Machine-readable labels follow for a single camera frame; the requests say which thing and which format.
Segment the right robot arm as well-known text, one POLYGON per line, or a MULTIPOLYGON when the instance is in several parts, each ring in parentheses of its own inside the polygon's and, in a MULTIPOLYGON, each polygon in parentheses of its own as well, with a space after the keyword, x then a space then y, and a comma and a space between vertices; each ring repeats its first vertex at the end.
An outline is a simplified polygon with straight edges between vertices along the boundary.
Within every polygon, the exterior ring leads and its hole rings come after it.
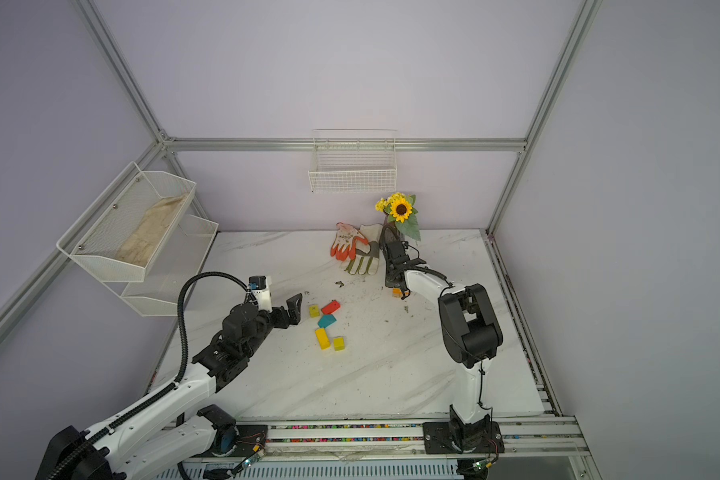
POLYGON ((503 332, 485 287, 464 285, 408 255, 404 240, 384 240, 385 285, 403 298, 414 294, 437 308, 442 341, 457 365, 457 392, 446 421, 423 424, 428 454, 486 454, 495 461, 505 447, 493 410, 482 400, 487 363, 503 344, 503 332))

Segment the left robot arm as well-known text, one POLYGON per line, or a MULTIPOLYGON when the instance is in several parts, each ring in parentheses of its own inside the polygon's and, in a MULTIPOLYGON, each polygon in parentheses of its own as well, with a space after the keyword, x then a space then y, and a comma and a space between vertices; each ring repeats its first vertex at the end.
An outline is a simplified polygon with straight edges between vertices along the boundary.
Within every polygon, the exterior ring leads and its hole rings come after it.
POLYGON ((273 329, 299 324, 302 301, 296 294, 269 310, 255 303, 233 307, 180 379, 86 429, 68 426, 58 432, 37 478, 145 479, 230 437, 235 419, 205 400, 247 368, 273 329))

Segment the red block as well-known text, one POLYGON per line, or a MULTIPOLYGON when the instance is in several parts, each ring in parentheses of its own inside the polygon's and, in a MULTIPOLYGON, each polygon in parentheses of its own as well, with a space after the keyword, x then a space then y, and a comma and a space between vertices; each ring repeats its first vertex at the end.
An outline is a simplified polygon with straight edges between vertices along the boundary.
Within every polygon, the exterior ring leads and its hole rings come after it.
POLYGON ((336 312, 340 307, 341 305, 337 300, 332 300, 327 305, 321 308, 321 313, 323 315, 331 315, 336 312))

